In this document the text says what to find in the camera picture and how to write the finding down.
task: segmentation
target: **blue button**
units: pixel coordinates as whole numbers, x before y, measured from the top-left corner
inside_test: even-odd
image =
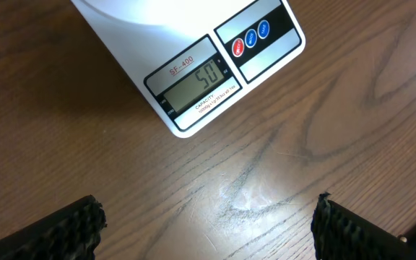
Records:
[[[254,29],[248,30],[245,35],[245,45],[248,48],[253,48],[258,41],[258,36],[256,35],[256,31]]]
[[[265,39],[270,31],[269,22],[262,20],[258,25],[258,35],[260,39]]]

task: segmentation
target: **scale platform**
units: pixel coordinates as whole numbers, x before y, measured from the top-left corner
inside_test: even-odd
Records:
[[[190,137],[299,55],[282,0],[72,0],[168,128]]]

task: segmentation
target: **digital display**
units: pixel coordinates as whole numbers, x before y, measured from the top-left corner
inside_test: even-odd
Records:
[[[193,100],[212,90],[224,79],[224,75],[213,60],[203,64],[187,78],[164,94],[176,112],[185,108]]]

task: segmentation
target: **round button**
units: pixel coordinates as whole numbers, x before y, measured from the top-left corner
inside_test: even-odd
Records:
[[[241,38],[235,39],[234,43],[232,44],[232,54],[238,58],[242,56],[244,50],[245,45],[243,44],[243,40]]]
[[[258,41],[258,36],[256,35],[256,31],[254,29],[248,30],[245,35],[245,45],[248,48],[253,48]]]
[[[262,20],[258,25],[258,36],[260,39],[265,39],[270,31],[269,22]]]

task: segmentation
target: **wood grain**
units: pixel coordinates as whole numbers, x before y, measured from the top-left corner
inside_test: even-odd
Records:
[[[313,259],[317,195],[416,223],[416,1],[290,0],[302,55],[174,137],[67,0],[0,0],[0,238],[93,194],[97,259]]]

